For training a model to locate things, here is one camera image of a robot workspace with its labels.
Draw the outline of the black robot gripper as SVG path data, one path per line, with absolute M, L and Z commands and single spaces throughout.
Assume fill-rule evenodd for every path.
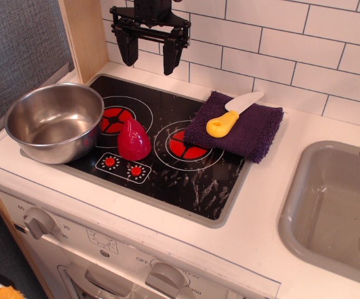
M 133 7 L 110 8 L 112 32 L 123 62 L 132 66 L 138 59 L 138 39 L 163 44 L 164 74 L 179 65 L 182 50 L 189 45 L 191 22 L 172 12 L 171 1 L 134 1 Z

